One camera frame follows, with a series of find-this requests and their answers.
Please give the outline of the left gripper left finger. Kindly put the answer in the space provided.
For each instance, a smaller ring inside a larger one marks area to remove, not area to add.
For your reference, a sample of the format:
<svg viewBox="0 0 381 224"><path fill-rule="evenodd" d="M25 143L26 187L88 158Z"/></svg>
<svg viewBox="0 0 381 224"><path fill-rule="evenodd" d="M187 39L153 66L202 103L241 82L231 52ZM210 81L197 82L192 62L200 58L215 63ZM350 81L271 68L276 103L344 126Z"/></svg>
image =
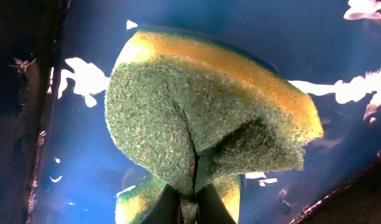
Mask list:
<svg viewBox="0 0 381 224"><path fill-rule="evenodd" d="M181 198L177 190L166 184L151 212L142 224L180 224Z"/></svg>

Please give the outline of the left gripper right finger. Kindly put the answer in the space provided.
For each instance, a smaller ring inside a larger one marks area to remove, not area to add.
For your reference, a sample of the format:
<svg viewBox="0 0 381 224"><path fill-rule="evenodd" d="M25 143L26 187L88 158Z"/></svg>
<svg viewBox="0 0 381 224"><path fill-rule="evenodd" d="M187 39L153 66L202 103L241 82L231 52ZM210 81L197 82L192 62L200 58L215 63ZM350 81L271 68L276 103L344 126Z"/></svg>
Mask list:
<svg viewBox="0 0 381 224"><path fill-rule="evenodd" d="M200 189L196 193L196 199L199 206L197 212L199 224L235 224L213 184Z"/></svg>

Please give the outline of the green yellow sponge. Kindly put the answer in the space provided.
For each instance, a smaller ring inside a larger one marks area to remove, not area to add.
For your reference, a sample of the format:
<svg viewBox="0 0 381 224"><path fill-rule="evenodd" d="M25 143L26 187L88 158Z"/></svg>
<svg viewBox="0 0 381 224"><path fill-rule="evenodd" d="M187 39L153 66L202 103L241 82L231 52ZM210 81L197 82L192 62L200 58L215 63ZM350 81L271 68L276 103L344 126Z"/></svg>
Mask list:
<svg viewBox="0 0 381 224"><path fill-rule="evenodd" d="M238 49L182 32L144 28L125 43L105 95L116 147L147 170L116 201L117 223L141 223L166 184L181 223L198 223L196 193L209 184L235 223L241 175L302 169L323 137L311 97Z"/></svg>

